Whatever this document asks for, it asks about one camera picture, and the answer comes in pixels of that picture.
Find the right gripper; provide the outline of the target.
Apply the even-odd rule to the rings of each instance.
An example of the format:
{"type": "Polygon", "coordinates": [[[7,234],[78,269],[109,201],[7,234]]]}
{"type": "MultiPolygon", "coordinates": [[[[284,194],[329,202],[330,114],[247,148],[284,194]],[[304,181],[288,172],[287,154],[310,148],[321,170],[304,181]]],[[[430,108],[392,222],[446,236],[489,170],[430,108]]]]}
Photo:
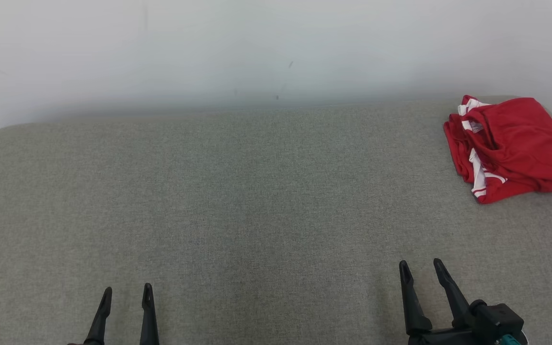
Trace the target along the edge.
{"type": "Polygon", "coordinates": [[[466,297],[440,258],[434,258],[433,265],[447,295],[453,328],[431,331],[432,323],[423,313],[408,263],[401,260],[399,272],[408,345],[495,345],[497,328],[470,328],[466,297]]]}

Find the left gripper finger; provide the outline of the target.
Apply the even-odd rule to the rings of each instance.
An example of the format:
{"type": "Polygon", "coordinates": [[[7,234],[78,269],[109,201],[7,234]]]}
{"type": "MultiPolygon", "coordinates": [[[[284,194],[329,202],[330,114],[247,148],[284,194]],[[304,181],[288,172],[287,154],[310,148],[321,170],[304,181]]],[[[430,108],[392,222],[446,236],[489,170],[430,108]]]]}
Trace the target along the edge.
{"type": "Polygon", "coordinates": [[[105,328],[107,318],[110,316],[112,293],[111,287],[105,289],[84,345],[105,345],[105,328]]]}
{"type": "Polygon", "coordinates": [[[155,301],[152,285],[144,285],[141,306],[144,312],[139,345],[160,345],[158,324],[156,321],[155,301]]]}

